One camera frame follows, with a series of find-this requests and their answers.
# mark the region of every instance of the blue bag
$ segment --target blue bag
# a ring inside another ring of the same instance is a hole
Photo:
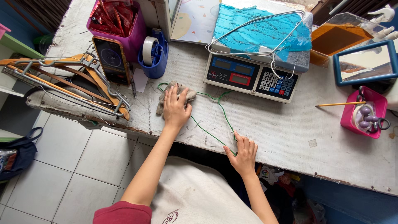
[[[38,136],[31,138],[33,133],[41,129]],[[35,144],[32,142],[38,139],[43,133],[42,127],[37,127],[29,131],[29,133],[23,137],[9,142],[0,142],[0,149],[16,149],[17,157],[12,165],[11,170],[5,170],[0,173],[0,181],[9,180],[12,177],[22,173],[32,163],[37,152]]]

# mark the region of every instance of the phone screen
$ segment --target phone screen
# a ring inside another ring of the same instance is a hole
[[[127,72],[117,43],[93,39],[105,76],[114,83],[128,85]]]

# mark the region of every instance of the red sleeve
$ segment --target red sleeve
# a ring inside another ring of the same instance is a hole
[[[119,201],[94,213],[93,224],[150,224],[152,210],[146,205]]]

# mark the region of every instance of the white tiled floor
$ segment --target white tiled floor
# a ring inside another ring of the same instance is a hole
[[[91,223],[111,206],[148,156],[156,140],[42,113],[44,126],[31,166],[14,177],[0,199],[0,224]]]

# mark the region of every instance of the blue plastic sheet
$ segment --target blue plastic sheet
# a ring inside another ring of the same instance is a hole
[[[252,19],[269,16],[272,13],[259,10],[256,6],[238,9],[220,4],[220,12],[214,29],[214,38],[219,38],[230,30]],[[260,46],[274,49],[301,21],[298,14],[277,16],[241,27],[222,38],[220,42],[231,49],[233,53],[258,52]],[[309,51],[311,49],[310,30],[301,23],[292,36],[277,49],[277,55],[287,61],[290,51]]]

